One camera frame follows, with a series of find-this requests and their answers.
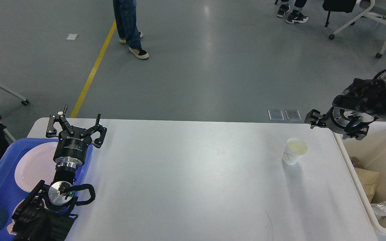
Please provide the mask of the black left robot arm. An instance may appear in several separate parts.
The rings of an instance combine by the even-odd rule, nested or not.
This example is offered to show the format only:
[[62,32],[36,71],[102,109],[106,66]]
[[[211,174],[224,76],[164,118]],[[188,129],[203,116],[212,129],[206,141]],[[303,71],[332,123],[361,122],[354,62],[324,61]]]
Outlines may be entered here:
[[66,119],[67,106],[49,118],[46,137],[58,138],[53,161],[55,176],[47,185],[40,180],[14,210],[12,232],[15,241],[64,241],[78,215],[75,206],[95,200],[91,184],[75,185],[78,168],[85,164],[88,148],[101,148],[107,128],[100,124],[101,114],[90,128],[71,125]]

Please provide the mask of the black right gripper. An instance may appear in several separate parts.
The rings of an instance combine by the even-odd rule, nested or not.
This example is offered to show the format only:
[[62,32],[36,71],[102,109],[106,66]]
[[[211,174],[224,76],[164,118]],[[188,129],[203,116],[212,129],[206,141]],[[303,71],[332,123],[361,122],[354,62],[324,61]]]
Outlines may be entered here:
[[366,128],[375,120],[375,116],[367,113],[332,107],[326,114],[312,109],[306,114],[304,123],[310,125],[311,129],[329,128],[334,133],[342,134],[342,139],[363,140],[369,131]]

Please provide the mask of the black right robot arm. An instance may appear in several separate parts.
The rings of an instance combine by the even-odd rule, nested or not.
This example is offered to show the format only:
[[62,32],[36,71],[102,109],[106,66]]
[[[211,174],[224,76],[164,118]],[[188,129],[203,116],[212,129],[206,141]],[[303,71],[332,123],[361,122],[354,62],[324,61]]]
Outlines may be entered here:
[[362,140],[377,120],[386,122],[386,69],[372,79],[355,78],[334,98],[326,114],[313,109],[304,122],[311,128],[328,128],[343,139]]

